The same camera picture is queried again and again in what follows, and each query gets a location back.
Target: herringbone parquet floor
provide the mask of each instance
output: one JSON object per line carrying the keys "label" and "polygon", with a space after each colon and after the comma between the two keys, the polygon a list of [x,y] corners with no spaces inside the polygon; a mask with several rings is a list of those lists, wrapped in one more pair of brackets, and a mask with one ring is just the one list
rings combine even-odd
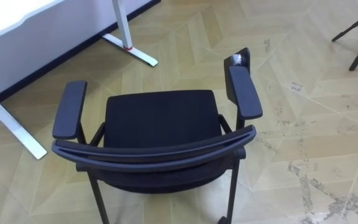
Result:
{"label": "herringbone parquet floor", "polygon": [[[264,117],[247,148],[234,223],[358,224],[358,0],[163,0],[130,22],[150,68],[103,40],[3,105],[50,151],[52,122],[66,82],[87,80],[89,138],[108,96],[212,89],[234,126],[223,59],[243,47]],[[209,224],[225,214],[230,173],[171,195],[126,193],[101,184],[111,223]],[[0,224],[101,223],[90,184],[50,152],[36,161],[0,124]]]}

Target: black seat cushion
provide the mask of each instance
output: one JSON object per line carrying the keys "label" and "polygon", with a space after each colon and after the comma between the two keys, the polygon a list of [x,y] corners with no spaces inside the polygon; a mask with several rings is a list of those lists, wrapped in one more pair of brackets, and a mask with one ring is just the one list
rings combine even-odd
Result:
{"label": "black seat cushion", "polygon": [[220,135],[211,90],[112,96],[107,102],[105,147],[176,146]]}

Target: wall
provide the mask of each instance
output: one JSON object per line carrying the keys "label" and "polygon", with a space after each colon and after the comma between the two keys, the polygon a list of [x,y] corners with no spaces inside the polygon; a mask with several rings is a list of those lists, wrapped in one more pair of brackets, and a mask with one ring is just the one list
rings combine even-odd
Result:
{"label": "wall", "polygon": [[[129,14],[150,0],[124,0]],[[65,0],[0,37],[0,92],[116,22],[111,0]]]}

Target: baseboard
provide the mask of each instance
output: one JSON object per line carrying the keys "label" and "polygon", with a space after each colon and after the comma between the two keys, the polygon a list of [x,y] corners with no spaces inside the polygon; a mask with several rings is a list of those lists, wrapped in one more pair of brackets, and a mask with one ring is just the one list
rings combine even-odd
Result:
{"label": "baseboard", "polygon": [[[143,5],[142,7],[136,9],[132,13],[128,14],[127,18],[128,21],[134,19],[135,17],[139,16],[143,12],[147,11],[151,7],[155,6],[156,4],[160,3],[161,0],[151,0],[147,4]],[[38,69],[37,71],[31,73],[30,75],[26,76],[22,80],[18,81],[17,83],[13,84],[13,86],[7,88],[6,90],[0,92],[0,102],[6,100],[13,94],[17,93],[19,90],[23,89],[24,87],[30,85],[32,82],[36,81],[43,75],[47,74],[48,72],[52,71],[54,68],[58,67],[62,63],[66,62],[68,59],[74,57],[76,54],[80,53],[84,49],[88,48],[89,46],[96,43],[98,40],[102,38],[104,34],[110,33],[114,30],[118,29],[117,22],[111,24],[109,27],[105,28],[104,30],[100,31],[96,35],[92,36],[88,40],[80,43],[73,49],[69,50],[68,52],[64,53],[63,55],[59,56],[55,60],[52,60],[42,68]]]}

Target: white tabletop edge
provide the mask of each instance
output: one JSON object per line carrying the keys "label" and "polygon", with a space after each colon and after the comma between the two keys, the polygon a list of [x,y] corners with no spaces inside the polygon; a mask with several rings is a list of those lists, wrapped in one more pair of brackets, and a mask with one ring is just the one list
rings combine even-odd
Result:
{"label": "white tabletop edge", "polygon": [[11,30],[16,29],[19,26],[21,26],[28,18],[30,18],[30,17],[32,17],[32,16],[34,16],[34,15],[36,15],[36,14],[38,14],[38,13],[44,11],[44,10],[47,10],[47,9],[49,9],[49,8],[55,6],[55,5],[57,5],[57,4],[59,4],[59,3],[63,2],[63,1],[64,0],[54,0],[54,1],[52,1],[52,2],[50,2],[48,4],[46,4],[46,5],[43,5],[43,6],[39,7],[39,8],[37,8],[37,9],[29,12],[28,14],[23,15],[21,17],[21,19],[18,20],[17,22],[12,23],[11,25],[9,25],[9,26],[5,27],[4,29],[0,30],[0,36],[4,35],[5,33],[9,32]]}

